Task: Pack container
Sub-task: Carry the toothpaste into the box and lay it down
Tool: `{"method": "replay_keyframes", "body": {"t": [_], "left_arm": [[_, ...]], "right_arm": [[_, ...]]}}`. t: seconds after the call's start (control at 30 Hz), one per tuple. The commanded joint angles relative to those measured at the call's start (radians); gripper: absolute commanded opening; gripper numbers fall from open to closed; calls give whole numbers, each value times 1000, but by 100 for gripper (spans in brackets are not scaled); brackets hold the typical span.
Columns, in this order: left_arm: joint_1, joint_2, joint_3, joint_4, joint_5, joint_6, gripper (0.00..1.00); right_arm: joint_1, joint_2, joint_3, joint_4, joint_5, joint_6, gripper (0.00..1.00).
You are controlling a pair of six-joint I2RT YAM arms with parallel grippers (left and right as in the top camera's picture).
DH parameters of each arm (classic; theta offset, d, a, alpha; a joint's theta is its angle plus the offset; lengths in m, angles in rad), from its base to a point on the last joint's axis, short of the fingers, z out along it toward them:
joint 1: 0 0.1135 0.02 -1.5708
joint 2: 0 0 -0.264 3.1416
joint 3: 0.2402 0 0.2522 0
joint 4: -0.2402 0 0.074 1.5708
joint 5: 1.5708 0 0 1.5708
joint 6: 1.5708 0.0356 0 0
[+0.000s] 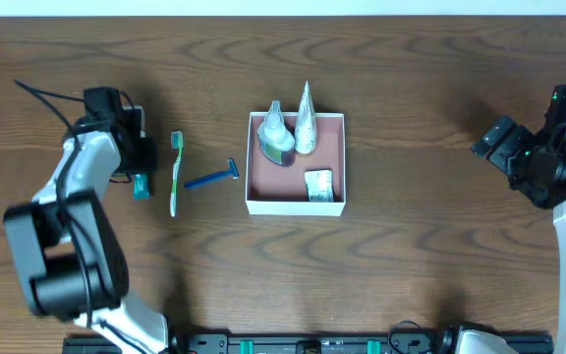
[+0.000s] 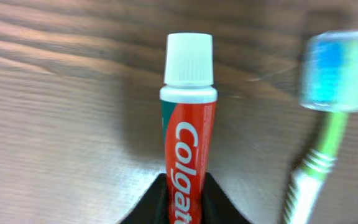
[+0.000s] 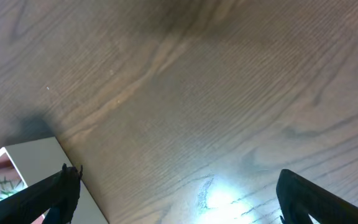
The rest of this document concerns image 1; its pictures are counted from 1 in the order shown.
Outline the white cream tube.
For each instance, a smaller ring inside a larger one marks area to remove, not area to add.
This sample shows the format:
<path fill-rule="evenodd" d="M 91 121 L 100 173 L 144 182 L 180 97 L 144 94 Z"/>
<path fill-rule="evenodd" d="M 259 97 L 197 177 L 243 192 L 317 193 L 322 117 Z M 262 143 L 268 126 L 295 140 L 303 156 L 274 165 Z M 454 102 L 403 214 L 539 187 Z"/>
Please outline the white cream tube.
<path fill-rule="evenodd" d="M 295 126 L 295 150 L 299 154 L 311 154 L 317 143 L 316 118 L 309 82 L 305 83 L 299 104 Z"/>

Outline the red teal toothpaste tube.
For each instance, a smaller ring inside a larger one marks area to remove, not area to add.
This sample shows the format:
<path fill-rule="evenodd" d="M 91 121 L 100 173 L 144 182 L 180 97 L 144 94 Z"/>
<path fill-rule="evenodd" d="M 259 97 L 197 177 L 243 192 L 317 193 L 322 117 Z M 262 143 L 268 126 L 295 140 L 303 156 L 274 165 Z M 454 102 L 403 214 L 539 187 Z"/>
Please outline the red teal toothpaste tube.
<path fill-rule="evenodd" d="M 146 174 L 135 174 L 133 181 L 133 195 L 135 200 L 148 200 L 151 196 L 149 180 Z"/>

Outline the clear spray bottle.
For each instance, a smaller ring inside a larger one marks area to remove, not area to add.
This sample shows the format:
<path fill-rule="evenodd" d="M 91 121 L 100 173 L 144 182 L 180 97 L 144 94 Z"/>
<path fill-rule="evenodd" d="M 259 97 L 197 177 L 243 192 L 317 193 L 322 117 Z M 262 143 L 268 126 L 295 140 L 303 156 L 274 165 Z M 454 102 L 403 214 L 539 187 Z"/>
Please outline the clear spray bottle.
<path fill-rule="evenodd" d="M 273 100 L 257 129 L 261 153 L 272 163 L 290 167 L 295 161 L 295 138 L 285 125 L 280 101 Z"/>

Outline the green white toothbrush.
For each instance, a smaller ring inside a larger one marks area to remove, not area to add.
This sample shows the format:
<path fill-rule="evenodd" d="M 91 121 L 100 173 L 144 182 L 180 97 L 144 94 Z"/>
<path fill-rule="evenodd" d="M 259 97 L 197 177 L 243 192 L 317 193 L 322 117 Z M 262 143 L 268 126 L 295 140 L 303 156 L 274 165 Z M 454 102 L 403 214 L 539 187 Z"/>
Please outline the green white toothbrush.
<path fill-rule="evenodd" d="M 178 180 L 179 171 L 182 161 L 182 154 L 184 148 L 184 135 L 182 131 L 175 131 L 171 135 L 171 145 L 172 149 L 177 151 L 177 157 L 173 163 L 172 169 L 172 188 L 170 194 L 170 215 L 172 217 L 177 216 L 178 209 Z"/>

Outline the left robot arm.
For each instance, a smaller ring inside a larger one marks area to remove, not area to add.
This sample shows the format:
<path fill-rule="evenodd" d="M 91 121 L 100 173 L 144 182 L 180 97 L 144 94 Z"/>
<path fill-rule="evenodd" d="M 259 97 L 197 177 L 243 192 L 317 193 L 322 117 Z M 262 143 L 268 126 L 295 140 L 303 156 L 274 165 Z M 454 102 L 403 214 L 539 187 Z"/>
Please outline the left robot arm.
<path fill-rule="evenodd" d="M 3 217 L 27 305 L 38 317 L 92 329 L 124 353 L 177 353 L 167 318 L 131 289 L 102 207 L 113 178 L 157 169 L 144 111 L 111 87 L 87 88 L 79 101 L 85 115 L 66 125 L 54 173 L 29 203 Z"/>

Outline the green soap packet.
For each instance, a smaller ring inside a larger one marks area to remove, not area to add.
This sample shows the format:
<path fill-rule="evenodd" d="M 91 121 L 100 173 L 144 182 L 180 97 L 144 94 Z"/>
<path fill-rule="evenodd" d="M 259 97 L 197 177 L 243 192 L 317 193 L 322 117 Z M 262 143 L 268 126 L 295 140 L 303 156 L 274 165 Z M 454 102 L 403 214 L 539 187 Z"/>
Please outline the green soap packet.
<path fill-rule="evenodd" d="M 333 203 L 333 174 L 331 170 L 305 172 L 305 182 L 310 202 Z"/>

